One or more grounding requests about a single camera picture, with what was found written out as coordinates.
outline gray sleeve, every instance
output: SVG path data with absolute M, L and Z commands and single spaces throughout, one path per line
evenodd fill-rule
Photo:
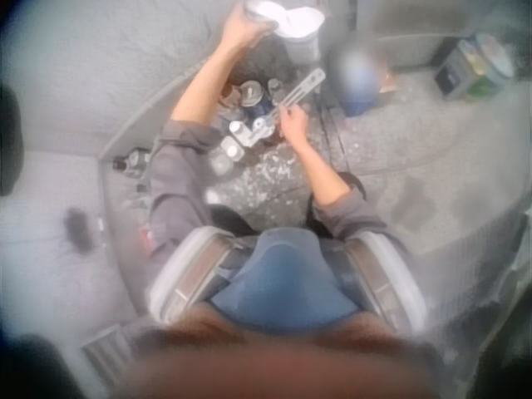
M 409 254 L 393 229 L 381 219 L 357 189 L 328 206 L 320 207 L 314 204 L 314 213 L 335 239 L 348 241 L 360 233 L 369 231 L 387 236 L 402 254 Z
M 215 128 L 184 121 L 169 121 L 156 139 L 148 181 L 157 263 L 164 263 L 192 230 L 211 224 L 204 202 L 212 177 L 206 153 L 221 139 Z

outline forearm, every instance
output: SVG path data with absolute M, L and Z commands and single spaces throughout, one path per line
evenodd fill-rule
M 180 98 L 171 119 L 210 125 L 219 94 L 240 55 L 238 48 L 219 46 Z
M 318 205 L 330 205 L 351 191 L 346 182 L 310 144 L 294 149 L 303 164 L 314 199 Z

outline person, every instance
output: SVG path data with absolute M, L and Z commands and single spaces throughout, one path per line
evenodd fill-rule
M 194 229 L 217 221 L 240 236 L 257 234 L 233 212 L 222 217 L 204 203 L 205 153 L 222 138 L 210 124 L 232 68 L 270 30 L 237 7 L 157 139 L 149 170 L 155 264 Z M 311 224 L 338 241 L 373 231 L 401 246 L 360 183 L 336 173 L 309 144 L 305 112 L 282 109 L 280 125 L 313 192 Z M 238 281 L 145 339 L 141 346 L 150 350 L 117 396 L 436 397 L 423 351 L 347 298 L 323 265 L 308 229 L 261 234 Z

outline hand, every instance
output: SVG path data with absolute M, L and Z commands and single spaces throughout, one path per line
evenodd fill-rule
M 300 106 L 287 109 L 280 107 L 281 131 L 293 149 L 298 152 L 308 147 L 307 128 L 308 115 Z
M 244 50 L 270 33 L 275 26 L 267 22 L 254 22 L 244 14 L 244 7 L 239 3 L 230 13 L 224 26 L 220 47 L 227 50 Z

